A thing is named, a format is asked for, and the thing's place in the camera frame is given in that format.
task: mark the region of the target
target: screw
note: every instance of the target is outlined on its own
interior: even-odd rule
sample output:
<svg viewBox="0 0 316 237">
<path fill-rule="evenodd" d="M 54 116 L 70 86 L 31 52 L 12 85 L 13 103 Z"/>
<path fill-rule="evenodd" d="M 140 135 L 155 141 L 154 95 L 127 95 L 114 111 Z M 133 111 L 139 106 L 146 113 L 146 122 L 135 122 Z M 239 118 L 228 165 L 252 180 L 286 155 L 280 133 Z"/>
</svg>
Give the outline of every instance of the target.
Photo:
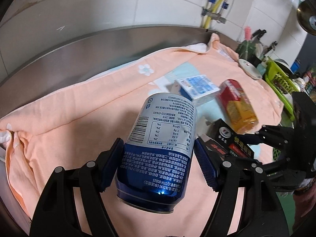
<svg viewBox="0 0 316 237">
<path fill-rule="evenodd" d="M 55 173 L 60 173 L 62 172 L 63 168 L 61 166 L 58 166 L 55 168 Z"/>
<path fill-rule="evenodd" d="M 87 163 L 87 167 L 94 167 L 95 166 L 95 162 L 94 161 L 89 161 Z"/>
<path fill-rule="evenodd" d="M 259 173 L 259 174 L 261 174 L 261 173 L 263 172 L 263 170 L 262 170 L 262 168 L 260 168 L 260 167 L 256 167 L 256 172 Z"/>
<path fill-rule="evenodd" d="M 231 167 L 232 164 L 231 164 L 229 161 L 224 161 L 224 162 L 223 162 L 223 166 L 224 166 L 224 167 Z"/>
</svg>

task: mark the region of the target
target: white flower pattern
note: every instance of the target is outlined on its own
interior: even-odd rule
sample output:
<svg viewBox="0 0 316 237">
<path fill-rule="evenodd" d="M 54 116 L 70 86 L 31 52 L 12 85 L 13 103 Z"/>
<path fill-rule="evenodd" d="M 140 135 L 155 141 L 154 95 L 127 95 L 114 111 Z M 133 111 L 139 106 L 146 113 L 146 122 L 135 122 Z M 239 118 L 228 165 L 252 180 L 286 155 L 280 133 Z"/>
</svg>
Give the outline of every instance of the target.
<svg viewBox="0 0 316 237">
<path fill-rule="evenodd" d="M 152 73 L 154 73 L 154 70 L 148 64 L 139 65 L 138 68 L 139 68 L 138 72 L 146 76 L 150 76 Z"/>
</svg>

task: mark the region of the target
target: white plate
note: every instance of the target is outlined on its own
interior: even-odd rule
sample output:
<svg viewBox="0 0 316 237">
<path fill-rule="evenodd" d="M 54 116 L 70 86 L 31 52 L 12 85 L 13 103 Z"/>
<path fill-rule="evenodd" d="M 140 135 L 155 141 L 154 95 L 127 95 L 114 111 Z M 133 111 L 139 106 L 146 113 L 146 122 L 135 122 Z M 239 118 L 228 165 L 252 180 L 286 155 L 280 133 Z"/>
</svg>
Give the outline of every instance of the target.
<svg viewBox="0 0 316 237">
<path fill-rule="evenodd" d="M 238 62 L 240 67 L 244 70 L 244 72 L 252 79 L 262 79 L 262 75 L 260 74 L 260 72 L 250 62 L 243 59 L 239 59 Z"/>
</svg>

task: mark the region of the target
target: yellow hose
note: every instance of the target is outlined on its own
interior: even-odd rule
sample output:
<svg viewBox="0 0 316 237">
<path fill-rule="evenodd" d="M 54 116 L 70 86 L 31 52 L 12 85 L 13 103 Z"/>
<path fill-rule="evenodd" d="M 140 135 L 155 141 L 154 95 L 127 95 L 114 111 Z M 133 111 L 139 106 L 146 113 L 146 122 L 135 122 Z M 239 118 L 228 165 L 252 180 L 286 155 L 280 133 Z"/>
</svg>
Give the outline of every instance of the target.
<svg viewBox="0 0 316 237">
<path fill-rule="evenodd" d="M 223 1 L 224 1 L 224 0 L 217 0 L 216 3 L 215 3 L 215 5 L 214 5 L 214 8 L 213 8 L 212 12 L 216 12 L 217 9 L 219 8 L 219 6 L 221 5 L 221 3 L 222 3 Z M 210 22 L 211 22 L 211 17 L 208 16 L 208 17 L 206 18 L 206 20 L 205 20 L 205 23 L 204 23 L 204 25 L 203 25 L 203 28 L 206 28 L 206 29 L 209 28 Z"/>
</svg>

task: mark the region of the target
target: can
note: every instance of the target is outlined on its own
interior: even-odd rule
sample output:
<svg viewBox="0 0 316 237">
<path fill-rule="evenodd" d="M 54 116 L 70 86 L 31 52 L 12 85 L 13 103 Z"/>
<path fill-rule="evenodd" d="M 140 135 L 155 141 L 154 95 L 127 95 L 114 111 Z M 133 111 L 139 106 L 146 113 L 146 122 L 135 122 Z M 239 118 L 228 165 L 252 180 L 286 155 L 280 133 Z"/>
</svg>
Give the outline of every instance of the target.
<svg viewBox="0 0 316 237">
<path fill-rule="evenodd" d="M 173 212 L 185 194 L 196 120 L 197 110 L 185 97 L 156 93 L 146 99 L 117 170 L 121 201 L 149 212 Z"/>
</svg>

